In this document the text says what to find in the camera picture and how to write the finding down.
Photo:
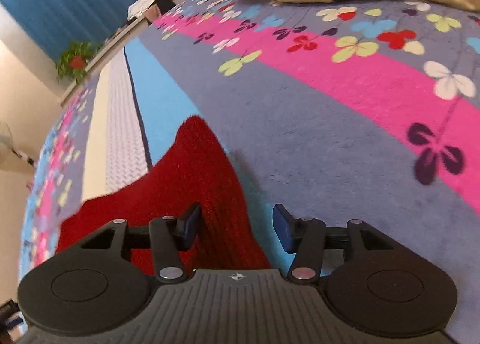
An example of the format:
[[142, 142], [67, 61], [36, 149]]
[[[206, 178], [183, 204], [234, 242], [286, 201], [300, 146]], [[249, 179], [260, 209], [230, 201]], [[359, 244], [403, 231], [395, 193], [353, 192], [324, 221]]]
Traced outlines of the red knit sweater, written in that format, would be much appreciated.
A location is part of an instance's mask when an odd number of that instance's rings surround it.
[[252, 233], [233, 166], [198, 116], [180, 126], [174, 144], [147, 174], [115, 193], [87, 200], [64, 221], [56, 251], [69, 248], [114, 219], [145, 226], [158, 217], [180, 217], [194, 203], [202, 209], [202, 224], [192, 248], [180, 254], [187, 271], [270, 267]]

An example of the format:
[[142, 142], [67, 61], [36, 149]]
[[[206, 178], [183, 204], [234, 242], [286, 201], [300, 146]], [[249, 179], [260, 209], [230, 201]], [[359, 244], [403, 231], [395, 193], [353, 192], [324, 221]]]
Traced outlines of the floral striped bed blanket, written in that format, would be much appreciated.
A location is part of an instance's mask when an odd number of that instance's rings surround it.
[[272, 207], [360, 218], [455, 281], [448, 332], [479, 341], [479, 15], [419, 0], [187, 0], [115, 53], [46, 137], [19, 274], [83, 202], [153, 167], [185, 120], [221, 142], [272, 265]]

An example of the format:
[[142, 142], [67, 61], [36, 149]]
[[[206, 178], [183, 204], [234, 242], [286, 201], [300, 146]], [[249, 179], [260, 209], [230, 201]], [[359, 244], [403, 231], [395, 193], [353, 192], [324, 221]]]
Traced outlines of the white standing fan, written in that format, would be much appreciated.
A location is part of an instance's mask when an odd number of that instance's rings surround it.
[[7, 123], [1, 121], [1, 170], [11, 173], [33, 173], [37, 161], [21, 150], [14, 142]]

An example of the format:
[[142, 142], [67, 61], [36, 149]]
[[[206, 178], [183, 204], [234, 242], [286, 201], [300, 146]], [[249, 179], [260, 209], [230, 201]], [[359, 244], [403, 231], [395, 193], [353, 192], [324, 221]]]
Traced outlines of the potted green plant red pot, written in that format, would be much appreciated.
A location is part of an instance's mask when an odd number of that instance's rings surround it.
[[101, 45], [97, 43], [71, 42], [55, 63], [57, 78], [79, 83], [86, 77], [87, 64], [96, 56], [100, 48]]

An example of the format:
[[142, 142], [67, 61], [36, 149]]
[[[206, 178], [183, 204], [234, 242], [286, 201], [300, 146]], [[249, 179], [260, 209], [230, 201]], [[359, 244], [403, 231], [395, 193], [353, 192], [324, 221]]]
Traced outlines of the pink and black bag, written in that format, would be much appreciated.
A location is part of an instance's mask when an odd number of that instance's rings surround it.
[[159, 19], [163, 14], [168, 13], [176, 6], [173, 0], [155, 0], [145, 11], [144, 17], [149, 25]]

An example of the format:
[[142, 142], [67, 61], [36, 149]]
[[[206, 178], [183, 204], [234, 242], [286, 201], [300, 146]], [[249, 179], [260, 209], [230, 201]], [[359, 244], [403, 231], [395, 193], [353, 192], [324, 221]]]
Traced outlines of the white cloth on sill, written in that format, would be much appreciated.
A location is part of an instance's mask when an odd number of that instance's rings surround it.
[[136, 0], [128, 7], [127, 20], [136, 19], [137, 17], [142, 16], [143, 13], [154, 4], [154, 2], [155, 0]]

